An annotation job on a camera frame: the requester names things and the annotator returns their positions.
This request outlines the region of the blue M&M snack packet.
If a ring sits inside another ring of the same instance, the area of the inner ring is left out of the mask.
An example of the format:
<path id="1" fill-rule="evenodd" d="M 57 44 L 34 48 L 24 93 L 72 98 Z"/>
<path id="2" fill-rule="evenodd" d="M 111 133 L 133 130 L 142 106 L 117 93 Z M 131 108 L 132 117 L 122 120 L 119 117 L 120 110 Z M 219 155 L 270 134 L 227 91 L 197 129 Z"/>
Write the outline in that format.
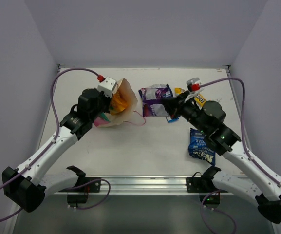
<path id="1" fill-rule="evenodd" d="M 167 123 L 174 123 L 174 122 L 178 121 L 179 118 L 178 117 L 176 117 L 176 118 L 166 117 L 166 120 L 167 120 Z"/>

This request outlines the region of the dark blue snack packet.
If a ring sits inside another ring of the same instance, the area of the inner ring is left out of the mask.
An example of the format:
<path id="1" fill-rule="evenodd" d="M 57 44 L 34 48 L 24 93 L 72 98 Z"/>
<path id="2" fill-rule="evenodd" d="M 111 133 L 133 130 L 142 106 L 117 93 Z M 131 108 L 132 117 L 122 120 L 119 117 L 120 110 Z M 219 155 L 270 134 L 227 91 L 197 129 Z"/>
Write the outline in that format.
<path id="1" fill-rule="evenodd" d="M 168 84 L 154 84 L 150 88 L 157 89 L 157 95 L 162 98 L 172 98 L 173 91 Z"/>

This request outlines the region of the yellow M&M snack packet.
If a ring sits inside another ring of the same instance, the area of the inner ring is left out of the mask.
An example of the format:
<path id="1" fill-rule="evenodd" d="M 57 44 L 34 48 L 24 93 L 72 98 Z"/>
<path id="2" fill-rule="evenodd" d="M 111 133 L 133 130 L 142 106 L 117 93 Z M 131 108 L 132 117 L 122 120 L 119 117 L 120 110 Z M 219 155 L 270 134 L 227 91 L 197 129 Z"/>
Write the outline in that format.
<path id="1" fill-rule="evenodd" d="M 184 93 L 184 92 L 185 92 L 185 89 L 183 89 L 183 88 L 179 88 L 179 87 L 174 88 L 174 94 L 175 94 L 176 97 L 179 96 L 180 94 Z"/>

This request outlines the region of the purple snack packet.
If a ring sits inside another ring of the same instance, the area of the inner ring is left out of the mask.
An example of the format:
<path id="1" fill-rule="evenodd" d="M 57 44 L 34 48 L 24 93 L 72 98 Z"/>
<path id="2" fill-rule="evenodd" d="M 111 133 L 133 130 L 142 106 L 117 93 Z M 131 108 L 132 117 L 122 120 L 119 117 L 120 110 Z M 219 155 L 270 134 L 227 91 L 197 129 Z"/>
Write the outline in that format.
<path id="1" fill-rule="evenodd" d="M 157 91 L 150 87 L 138 90 L 142 100 L 143 117 L 169 117 L 161 103 L 163 97 L 159 97 Z"/>

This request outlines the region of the pink beige paper bag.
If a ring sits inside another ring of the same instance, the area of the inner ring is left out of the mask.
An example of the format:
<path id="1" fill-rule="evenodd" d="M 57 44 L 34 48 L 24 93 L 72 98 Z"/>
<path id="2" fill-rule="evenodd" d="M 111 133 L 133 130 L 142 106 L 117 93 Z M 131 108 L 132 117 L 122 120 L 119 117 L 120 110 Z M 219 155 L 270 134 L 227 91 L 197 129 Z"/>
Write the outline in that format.
<path id="1" fill-rule="evenodd" d="M 146 124 L 146 119 L 136 111 L 138 99 L 130 83 L 122 78 L 118 81 L 110 103 L 110 112 L 102 113 L 94 121 L 95 127 L 112 127 L 122 123 L 136 126 Z"/>

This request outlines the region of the dark blue chips bag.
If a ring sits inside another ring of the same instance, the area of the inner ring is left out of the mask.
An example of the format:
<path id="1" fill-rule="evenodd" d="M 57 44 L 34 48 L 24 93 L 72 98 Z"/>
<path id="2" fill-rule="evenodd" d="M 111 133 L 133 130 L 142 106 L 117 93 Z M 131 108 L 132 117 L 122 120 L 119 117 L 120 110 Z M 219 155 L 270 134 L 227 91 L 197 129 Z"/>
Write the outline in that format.
<path id="1" fill-rule="evenodd" d="M 199 160 L 204 160 L 211 166 L 216 165 L 216 153 L 204 142 L 202 132 L 190 128 L 190 144 L 188 146 L 189 156 Z"/>

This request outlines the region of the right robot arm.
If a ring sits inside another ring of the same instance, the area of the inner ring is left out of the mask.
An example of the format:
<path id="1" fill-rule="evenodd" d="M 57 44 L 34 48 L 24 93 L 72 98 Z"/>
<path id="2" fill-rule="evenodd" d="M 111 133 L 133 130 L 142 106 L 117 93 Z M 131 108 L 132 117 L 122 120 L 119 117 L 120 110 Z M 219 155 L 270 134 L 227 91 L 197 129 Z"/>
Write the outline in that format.
<path id="1" fill-rule="evenodd" d="M 207 101 L 202 108 L 188 100 L 188 92 L 164 98 L 162 104 L 171 117 L 183 117 L 204 134 L 207 147 L 238 167 L 250 182 L 227 175 L 214 166 L 206 170 L 201 185 L 206 191 L 215 188 L 228 191 L 254 204 L 268 221 L 281 222 L 281 176 L 272 171 L 247 149 L 242 140 L 223 121 L 226 113 L 216 101 Z"/>

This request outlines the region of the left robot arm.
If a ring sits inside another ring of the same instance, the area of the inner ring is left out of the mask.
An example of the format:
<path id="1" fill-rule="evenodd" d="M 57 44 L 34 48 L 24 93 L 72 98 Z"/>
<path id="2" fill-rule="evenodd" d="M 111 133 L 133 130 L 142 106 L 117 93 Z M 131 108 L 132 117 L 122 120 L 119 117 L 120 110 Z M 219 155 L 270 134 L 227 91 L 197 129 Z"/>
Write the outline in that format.
<path id="1" fill-rule="evenodd" d="M 86 174 L 75 166 L 54 176 L 48 175 L 47 171 L 91 130 L 101 113 L 108 112 L 112 93 L 111 89 L 101 87 L 84 90 L 78 103 L 58 123 L 58 129 L 46 143 L 17 168 L 7 167 L 2 172 L 2 181 L 6 185 L 4 194 L 30 213 L 56 192 L 87 189 Z"/>

